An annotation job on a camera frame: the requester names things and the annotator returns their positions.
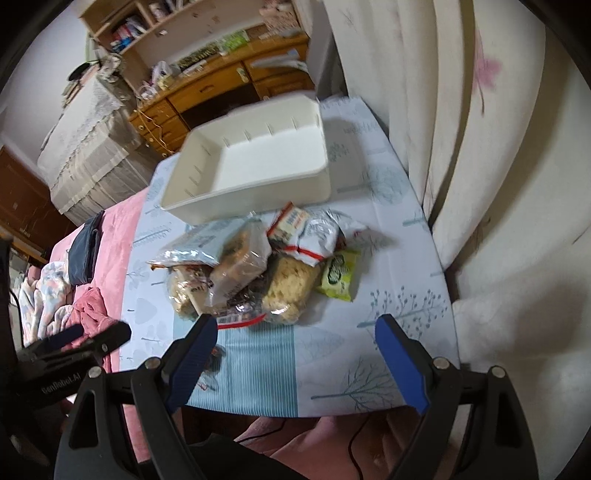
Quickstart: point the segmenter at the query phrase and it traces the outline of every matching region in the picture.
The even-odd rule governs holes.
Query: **pile of snacks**
[[[289,204],[269,228],[254,215],[199,225],[149,263],[169,269],[169,297],[182,317],[211,314],[220,328],[263,319],[292,325],[314,287],[352,301],[358,255],[335,250],[364,229],[343,213]]]

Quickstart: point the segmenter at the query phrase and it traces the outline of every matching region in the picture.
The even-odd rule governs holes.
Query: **wooden desk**
[[[252,84],[259,100],[295,90],[314,89],[307,73],[291,68],[253,68],[252,62],[282,55],[296,49],[306,58],[308,36],[271,37],[253,40],[226,56],[207,62],[203,70],[179,77],[170,88],[143,102],[129,121],[163,157],[183,145],[189,127],[181,114],[189,109],[238,87]]]

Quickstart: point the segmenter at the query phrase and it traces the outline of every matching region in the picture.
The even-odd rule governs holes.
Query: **pink leaf print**
[[[480,101],[482,102],[482,116],[484,116],[484,93],[483,89],[495,90],[496,76],[501,72],[503,64],[490,57],[485,57],[482,46],[482,37],[478,28],[475,30],[475,48],[474,48],[474,78],[472,80],[472,93],[478,90],[480,92]]]

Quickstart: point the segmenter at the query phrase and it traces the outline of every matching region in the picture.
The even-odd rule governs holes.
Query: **brown wooden furniture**
[[[154,99],[144,102],[129,121],[163,157],[176,152],[189,133],[183,114],[204,102],[245,85],[256,90],[258,100],[295,90],[312,90],[309,75],[291,68],[255,68],[252,62],[297,50],[306,58],[308,36],[253,40],[227,56],[207,62],[203,70],[182,76]]]
[[[0,231],[11,234],[14,247],[43,262],[40,252],[52,247],[76,226],[51,203],[47,186],[10,152],[0,149]]]

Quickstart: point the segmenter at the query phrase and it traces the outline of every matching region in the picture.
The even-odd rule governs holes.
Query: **green snack packet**
[[[330,297],[345,301],[353,301],[351,298],[351,279],[355,270],[355,264],[359,253],[352,250],[340,250],[328,260],[320,285],[316,291]]]

